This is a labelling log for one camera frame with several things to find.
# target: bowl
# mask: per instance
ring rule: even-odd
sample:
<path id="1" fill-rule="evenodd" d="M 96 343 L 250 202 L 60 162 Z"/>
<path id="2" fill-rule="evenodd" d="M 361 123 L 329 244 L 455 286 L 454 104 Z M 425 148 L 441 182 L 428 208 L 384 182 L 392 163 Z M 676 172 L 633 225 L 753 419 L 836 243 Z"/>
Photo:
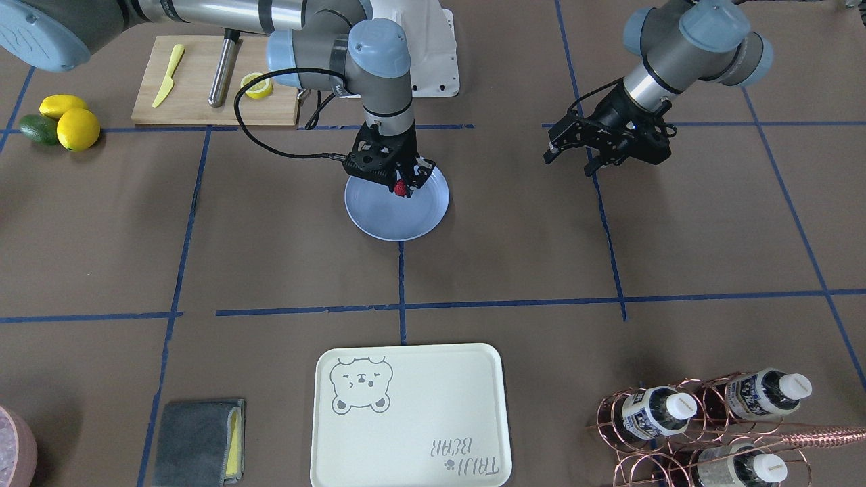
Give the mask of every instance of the bowl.
<path id="1" fill-rule="evenodd" d="M 388 242 L 405 242 L 436 228 L 448 210 L 449 197 L 448 183 L 436 167 L 411 198 L 400 198 L 386 186 L 351 176 L 345 202 L 349 218 L 364 233 Z"/>
<path id="2" fill-rule="evenodd" d="M 36 471 L 36 439 L 21 416 L 0 406 L 0 418 L 8 419 L 12 425 L 15 446 L 9 487 L 28 487 L 33 480 L 33 472 Z"/>

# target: wooden cutting board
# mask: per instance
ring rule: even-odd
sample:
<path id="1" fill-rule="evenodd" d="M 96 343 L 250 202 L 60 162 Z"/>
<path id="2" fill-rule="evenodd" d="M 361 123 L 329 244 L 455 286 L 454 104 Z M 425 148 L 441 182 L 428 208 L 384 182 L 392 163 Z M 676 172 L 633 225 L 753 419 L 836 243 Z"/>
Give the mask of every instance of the wooden cutting board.
<path id="1" fill-rule="evenodd" d="M 231 76 L 225 104 L 214 108 L 208 104 L 210 86 L 223 50 L 221 36 L 158 36 L 153 43 L 139 96 L 132 109 L 132 121 L 138 124 L 170 125 L 237 125 L 232 107 L 241 79 L 250 73 L 267 73 L 268 62 L 264 36 L 241 36 L 235 71 Z M 174 88 L 161 105 L 152 107 L 175 44 L 186 47 L 184 57 L 171 78 Z M 244 96 L 241 115 L 247 125 L 293 126 L 298 123 L 297 88 L 274 83 L 274 92 L 260 100 Z"/>

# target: gray cloth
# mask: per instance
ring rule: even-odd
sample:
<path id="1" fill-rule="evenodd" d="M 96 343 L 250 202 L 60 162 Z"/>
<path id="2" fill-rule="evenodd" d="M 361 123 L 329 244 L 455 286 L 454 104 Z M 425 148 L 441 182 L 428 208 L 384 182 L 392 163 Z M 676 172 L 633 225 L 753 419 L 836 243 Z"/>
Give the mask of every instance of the gray cloth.
<path id="1" fill-rule="evenodd" d="M 231 415 L 238 410 L 243 422 L 243 409 L 243 399 L 165 405 L 153 487 L 221 487 L 231 442 Z"/>

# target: cartoon bear face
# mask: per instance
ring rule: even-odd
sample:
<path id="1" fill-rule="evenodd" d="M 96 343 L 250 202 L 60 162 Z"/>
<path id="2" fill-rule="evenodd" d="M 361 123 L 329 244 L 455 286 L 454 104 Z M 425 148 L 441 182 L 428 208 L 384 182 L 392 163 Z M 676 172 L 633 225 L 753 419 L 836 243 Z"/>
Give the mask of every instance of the cartoon bear face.
<path id="1" fill-rule="evenodd" d="M 336 394 L 331 407 L 337 414 L 346 414 L 353 407 L 370 407 L 384 412 L 391 405 L 388 384 L 394 375 L 391 364 L 382 360 L 340 359 L 331 369 L 331 383 Z"/>

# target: robotic arm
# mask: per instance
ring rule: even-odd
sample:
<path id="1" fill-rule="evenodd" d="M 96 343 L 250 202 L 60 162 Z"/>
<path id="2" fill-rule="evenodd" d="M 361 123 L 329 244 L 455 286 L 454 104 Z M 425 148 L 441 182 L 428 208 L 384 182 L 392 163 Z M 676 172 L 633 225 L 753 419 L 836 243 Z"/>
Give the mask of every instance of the robotic arm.
<path id="1" fill-rule="evenodd" d="M 575 108 L 580 100 L 569 107 L 548 132 L 545 162 L 552 163 L 564 150 L 588 146 L 598 156 L 584 167 L 586 176 L 629 157 L 661 164 L 676 135 L 663 118 L 673 99 L 695 81 L 745 86 L 770 69 L 772 45 L 751 29 L 730 0 L 669 0 L 660 9 L 635 12 L 625 26 L 624 44 L 641 62 L 611 83 L 613 90 L 589 117 Z"/>
<path id="2" fill-rule="evenodd" d="M 436 164 L 417 152 L 405 33 L 391 20 L 371 19 L 370 0 L 0 0 L 0 45 L 32 66 L 62 72 L 140 23 L 206 23 L 271 36 L 271 69 L 342 75 L 278 82 L 361 95 L 365 123 L 342 160 L 346 172 L 411 197 Z"/>

